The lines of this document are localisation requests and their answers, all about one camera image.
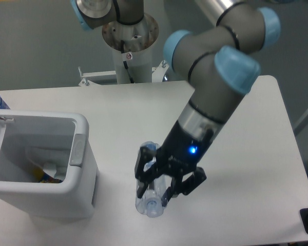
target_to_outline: blue joint cap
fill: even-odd
[[[172,67],[172,58],[174,56],[174,51],[179,41],[182,40],[183,37],[190,35],[190,34],[191,32],[187,30],[179,30],[171,34],[170,37],[168,37],[168,39],[166,40],[164,47],[163,47],[163,57],[171,67]]]
[[[250,92],[261,72],[256,60],[230,46],[222,47],[216,54],[215,66],[223,80],[242,95]]]
[[[83,19],[81,13],[79,12],[79,9],[78,9],[78,7],[77,7],[77,5],[76,5],[75,0],[71,0],[71,4],[72,4],[73,10],[74,10],[74,12],[75,12],[75,14],[76,14],[76,16],[77,16],[77,18],[78,18],[78,20],[79,20],[79,22],[80,22],[82,28],[83,28],[83,30],[85,30],[85,31],[92,30],[92,29],[88,26],[88,24],[84,21],[84,19]]]
[[[266,48],[276,43],[279,39],[281,34],[281,22],[279,21],[279,18],[274,10],[266,7],[259,8],[258,10],[262,13],[263,19],[265,21],[266,33],[263,48]]]

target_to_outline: blue led light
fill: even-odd
[[[197,152],[197,147],[195,146],[190,146],[188,149],[190,154],[195,154]]]

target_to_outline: white trash bin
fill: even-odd
[[[87,119],[14,110],[0,110],[0,118],[0,199],[35,216],[91,216],[99,172]],[[48,166],[60,170],[62,182],[39,182]]]

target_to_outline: white tabletop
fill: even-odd
[[[134,207],[139,145],[162,143],[183,81],[0,92],[12,109],[79,112],[100,170],[92,218],[30,217],[0,200],[0,245],[255,245],[308,240],[308,180],[276,80],[261,76],[198,166],[207,180],[161,217]]]

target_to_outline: gray floor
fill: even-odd
[[[271,7],[281,18],[278,44],[253,57],[262,74],[277,78],[293,124],[308,107],[308,4],[248,2]],[[199,33],[212,27],[194,1],[146,0],[145,11],[160,26],[154,65],[162,60],[163,44],[173,31]],[[0,2],[0,90],[77,86],[78,66],[84,72],[113,70],[101,29],[84,32],[68,0]],[[308,169],[308,127],[297,141]]]

